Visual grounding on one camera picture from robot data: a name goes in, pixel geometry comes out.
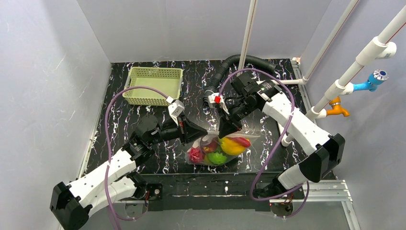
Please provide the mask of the red fake chili pepper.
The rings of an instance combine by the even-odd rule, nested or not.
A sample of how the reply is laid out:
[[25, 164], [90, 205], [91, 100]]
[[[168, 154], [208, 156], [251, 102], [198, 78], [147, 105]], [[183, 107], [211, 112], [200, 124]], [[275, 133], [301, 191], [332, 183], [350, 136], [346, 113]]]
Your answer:
[[251, 146], [250, 140], [243, 137], [229, 137], [229, 139], [245, 148], [249, 148]]

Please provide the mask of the clear zip top bag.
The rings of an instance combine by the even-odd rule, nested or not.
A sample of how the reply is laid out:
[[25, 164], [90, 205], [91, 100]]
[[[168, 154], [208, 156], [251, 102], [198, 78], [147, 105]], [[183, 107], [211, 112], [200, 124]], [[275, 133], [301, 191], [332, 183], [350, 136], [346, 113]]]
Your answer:
[[237, 158], [238, 156], [240, 156], [241, 154], [243, 154], [244, 152], [246, 152], [249, 148], [251, 148], [251, 147], [253, 146], [253, 143], [259, 138], [258, 135], [248, 135], [248, 134], [245, 134], [245, 133], [242, 133], [242, 132], [236, 132], [236, 133], [227, 135], [226, 137], [228, 137], [228, 138], [229, 138], [229, 137], [243, 137], [243, 138], [249, 139], [249, 140], [250, 140], [250, 143], [251, 143], [251, 146], [250, 146], [249, 148], [247, 148], [247, 149], [246, 149], [243, 153], [241, 153], [240, 155], [237, 155], [237, 156], [230, 156], [230, 155], [225, 154], [225, 153], [222, 151], [222, 149], [221, 149], [221, 147], [220, 147], [220, 143], [219, 143], [219, 139], [220, 139], [220, 138], [218, 137], [218, 134], [219, 134], [219, 132], [217, 132], [217, 131], [208, 131], [208, 134], [207, 134], [206, 136], [203, 136], [203, 137], [197, 139], [196, 141], [194, 141], [194, 142], [192, 143], [192, 145], [191, 145], [190, 148], [192, 148], [192, 147], [194, 147], [194, 148], [199, 147], [199, 148], [201, 149], [202, 153], [204, 154], [204, 160], [203, 160], [203, 162], [200, 163], [200, 164], [193, 164], [193, 163], [191, 163], [191, 162], [188, 160], [188, 153], [187, 153], [188, 150], [190, 149], [190, 148], [189, 148], [189, 149], [186, 151], [186, 153], [185, 153], [185, 160], [186, 160], [186, 163], [187, 163], [187, 164], [193, 164], [193, 165], [218, 166], [218, 165], [214, 165], [214, 164], [210, 163], [210, 161], [208, 160], [207, 154], [204, 153], [203, 150], [202, 150], [202, 148], [201, 148], [201, 144], [202, 144], [203, 142], [206, 142], [206, 141], [210, 142], [211, 140], [216, 140], [216, 141], [218, 142], [218, 148], [217, 148], [214, 152], [222, 152], [224, 155], [226, 155], [226, 156], [227, 156], [227, 162], [226, 162], [226, 163], [228, 163], [228, 162], [232, 161], [233, 159]]

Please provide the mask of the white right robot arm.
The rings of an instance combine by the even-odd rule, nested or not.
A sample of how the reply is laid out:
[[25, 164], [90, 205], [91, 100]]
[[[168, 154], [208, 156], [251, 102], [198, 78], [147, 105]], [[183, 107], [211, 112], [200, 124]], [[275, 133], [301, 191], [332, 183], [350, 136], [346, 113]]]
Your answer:
[[307, 158], [274, 177], [264, 188], [256, 188], [260, 177], [257, 175], [250, 189], [254, 200], [275, 199], [298, 189], [305, 182], [318, 183], [341, 162], [345, 146], [343, 136], [333, 136], [314, 124], [289, 101], [279, 85], [270, 80], [258, 84], [237, 78], [232, 86], [242, 96], [235, 107], [228, 108], [222, 96], [214, 96], [220, 116], [219, 137], [239, 131], [242, 128], [240, 121], [259, 110], [283, 125], [307, 155]]

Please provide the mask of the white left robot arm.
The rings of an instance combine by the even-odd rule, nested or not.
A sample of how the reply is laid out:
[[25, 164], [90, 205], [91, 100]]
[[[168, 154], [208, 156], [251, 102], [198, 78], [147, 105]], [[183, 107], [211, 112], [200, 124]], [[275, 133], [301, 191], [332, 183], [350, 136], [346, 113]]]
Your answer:
[[167, 119], [163, 125], [155, 116], [146, 115], [110, 160], [75, 181], [56, 184], [50, 210], [63, 229], [79, 230], [110, 203], [146, 192], [147, 183], [134, 170], [154, 155], [153, 145], [175, 139], [185, 145], [207, 133], [184, 114]]

